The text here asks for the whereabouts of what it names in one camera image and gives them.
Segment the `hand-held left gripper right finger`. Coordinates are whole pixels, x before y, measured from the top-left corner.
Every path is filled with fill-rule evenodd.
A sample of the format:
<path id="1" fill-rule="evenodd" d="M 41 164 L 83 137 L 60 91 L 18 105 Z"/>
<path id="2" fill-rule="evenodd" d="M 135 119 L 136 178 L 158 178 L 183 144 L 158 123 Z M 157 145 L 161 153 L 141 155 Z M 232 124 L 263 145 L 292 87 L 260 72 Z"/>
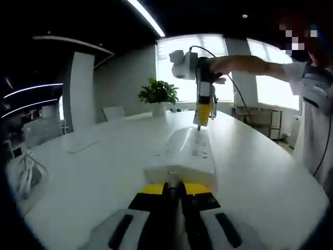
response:
<path id="1" fill-rule="evenodd" d="M 226 213 L 210 189 L 181 183 L 180 199 L 191 249 L 262 249 L 258 232 Z"/>

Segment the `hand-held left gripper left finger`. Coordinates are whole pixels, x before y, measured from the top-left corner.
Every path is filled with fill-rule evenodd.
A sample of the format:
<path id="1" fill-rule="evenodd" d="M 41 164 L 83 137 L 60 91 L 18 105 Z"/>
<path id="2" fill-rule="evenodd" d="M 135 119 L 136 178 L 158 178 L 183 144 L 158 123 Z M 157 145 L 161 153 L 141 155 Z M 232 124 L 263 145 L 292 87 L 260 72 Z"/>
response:
<path id="1" fill-rule="evenodd" d="M 165 241 L 167 183 L 148 183 L 127 208 L 118 209 L 91 229 L 80 249 L 154 249 Z"/>

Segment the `person's right hand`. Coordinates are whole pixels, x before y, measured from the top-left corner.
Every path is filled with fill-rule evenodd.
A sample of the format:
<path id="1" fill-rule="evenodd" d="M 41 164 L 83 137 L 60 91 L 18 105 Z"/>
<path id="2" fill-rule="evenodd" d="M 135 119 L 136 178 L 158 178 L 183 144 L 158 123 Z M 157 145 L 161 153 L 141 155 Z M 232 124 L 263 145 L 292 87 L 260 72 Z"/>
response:
<path id="1" fill-rule="evenodd" d="M 233 70 L 234 56 L 213 57 L 206 60 L 213 74 L 213 83 L 224 84 L 228 75 Z"/>

